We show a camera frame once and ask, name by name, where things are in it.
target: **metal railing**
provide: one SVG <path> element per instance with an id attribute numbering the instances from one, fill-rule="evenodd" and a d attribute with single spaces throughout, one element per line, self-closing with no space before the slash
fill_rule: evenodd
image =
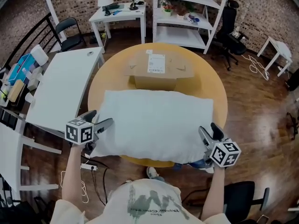
<path id="1" fill-rule="evenodd" d="M 59 37 L 50 21 L 50 17 L 51 17 L 51 13 L 48 13 L 45 17 L 43 17 L 24 37 L 23 39 L 19 42 L 19 44 L 15 47 L 15 49 L 13 50 L 13 52 L 10 54 L 9 58 L 5 61 L 3 67 L 5 67 L 6 69 L 10 70 L 10 63 L 12 61 L 12 59 L 14 58 L 14 56 L 16 55 L 16 53 L 20 50 L 20 48 L 22 47 L 22 45 L 26 42 L 26 40 L 28 38 L 30 38 L 30 36 L 43 24 L 44 21 L 47 22 L 47 25 L 45 27 L 42 28 L 42 30 L 33 38 L 33 40 L 29 43 L 29 45 L 24 49 L 24 51 L 22 52 L 22 54 L 20 55 L 20 57 L 17 59 L 19 60 L 29 49 L 29 47 L 33 44 L 33 42 L 39 37 L 39 35 L 45 31 L 47 28 L 50 28 L 47 33 L 43 36 L 43 38 L 38 42 L 38 44 L 41 44 L 44 39 L 52 32 L 53 36 L 42 46 L 42 49 L 45 49 L 47 47 L 47 45 L 50 43 L 50 41 L 55 37 L 56 41 L 49 47 L 48 51 L 46 51 L 46 53 L 49 53 L 51 51 L 51 49 L 54 47 L 54 45 L 56 44 L 56 42 L 59 42 Z"/>

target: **person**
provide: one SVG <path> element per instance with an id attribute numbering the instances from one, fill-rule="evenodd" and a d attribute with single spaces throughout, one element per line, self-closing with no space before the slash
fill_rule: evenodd
<path id="1" fill-rule="evenodd" d="M 223 213 L 224 169 L 215 165 L 201 220 L 182 206 L 180 190 L 167 184 L 153 167 L 149 179 L 121 185 L 110 196 L 103 213 L 88 221 L 81 195 L 81 147 L 73 146 L 64 175 L 62 200 L 55 205 L 51 224 L 229 224 Z"/>

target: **white t-shirt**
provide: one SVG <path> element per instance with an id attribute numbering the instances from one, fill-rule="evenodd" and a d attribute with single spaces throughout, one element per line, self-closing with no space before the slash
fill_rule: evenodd
<path id="1" fill-rule="evenodd" d="M 58 200 L 51 224 L 202 224 L 182 207 L 180 190 L 165 182 L 140 179 L 121 185 L 109 197 L 99 217 L 88 221 L 76 206 Z M 230 224 L 225 214 L 204 221 L 206 224 Z"/>

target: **small white table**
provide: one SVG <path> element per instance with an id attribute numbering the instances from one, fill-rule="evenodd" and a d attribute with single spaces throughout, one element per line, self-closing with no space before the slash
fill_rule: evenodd
<path id="1" fill-rule="evenodd" d="M 273 63 L 276 61 L 276 59 L 279 57 L 279 55 L 281 55 L 284 59 L 286 59 L 286 65 L 278 73 L 277 76 L 279 77 L 292 64 L 292 62 L 293 62 L 292 59 L 291 59 L 292 54 L 290 52 L 290 49 L 287 47 L 287 45 L 285 43 L 278 42 L 278 41 L 274 40 L 272 37 L 269 36 L 268 39 L 266 40 L 265 44 L 261 48 L 261 50 L 258 52 L 257 56 L 260 56 L 262 54 L 262 52 L 265 50 L 265 48 L 266 48 L 266 46 L 268 45 L 269 42 L 271 42 L 271 44 L 274 46 L 277 53 L 273 57 L 273 59 L 270 61 L 270 63 L 266 66 L 265 71 L 267 71 L 273 65 Z"/>
<path id="2" fill-rule="evenodd" d="M 100 7 L 97 12 L 89 19 L 90 23 L 92 24 L 92 28 L 95 34 L 95 37 L 97 38 L 97 42 L 99 44 L 99 47 L 103 47 L 103 43 L 97 28 L 97 22 L 103 22 L 105 25 L 105 29 L 107 32 L 107 36 L 110 39 L 111 38 L 111 34 L 110 34 L 110 30 L 109 30 L 109 22 L 112 21 L 128 21 L 128 20 L 135 20 L 137 18 L 140 18 L 140 29 L 141 29 L 141 43 L 144 44 L 145 43 L 145 36 L 146 36 L 146 32 L 145 32 L 145 28 L 146 28 L 146 22 L 145 22 L 145 9 L 146 9 L 146 2 L 143 5 L 139 5 L 138 10 L 135 11 L 130 11 L 129 7 L 130 7 L 131 2 L 129 3 L 123 3 L 124 8 L 121 9 L 122 12 L 119 12 L 116 15 L 113 15 L 113 11 L 116 10 L 120 10 L 120 9 L 114 9 L 114 10 L 110 10 L 111 15 L 110 16 L 105 16 L 105 12 L 102 11 L 102 7 Z"/>
<path id="3" fill-rule="evenodd" d="M 102 47 L 57 53 L 37 87 L 26 122 L 55 135 L 64 132 L 65 124 L 77 117 L 86 86 L 100 57 L 103 61 Z"/>
<path id="4" fill-rule="evenodd" d="M 27 166 L 21 166 L 21 157 L 23 144 L 56 154 L 61 154 L 61 150 L 35 143 L 33 139 L 21 135 L 2 123 L 0 123 L 0 137 L 0 174 L 13 191 L 17 193 L 17 196 L 19 196 L 20 191 L 36 191 L 58 188 L 57 184 L 22 186 L 21 169 L 29 170 L 30 168 Z"/>

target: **round table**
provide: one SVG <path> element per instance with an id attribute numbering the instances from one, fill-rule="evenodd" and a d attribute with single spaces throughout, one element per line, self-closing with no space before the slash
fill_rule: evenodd
<path id="1" fill-rule="evenodd" d="M 106 61 L 93 78 L 88 93 L 88 110 L 98 111 L 100 109 L 106 90 L 122 91 L 136 89 L 134 78 L 124 75 L 125 66 L 137 51 L 147 49 L 174 51 L 193 65 L 194 77 L 178 79 L 175 91 L 199 98 L 212 99 L 214 101 L 214 122 L 220 127 L 224 127 L 228 114 L 228 100 L 222 81 L 215 70 L 197 54 L 185 48 L 165 43 L 136 45 L 120 51 Z M 130 162 L 149 167 L 163 168 L 174 165 L 171 161 L 136 159 L 124 155 L 122 157 Z"/>

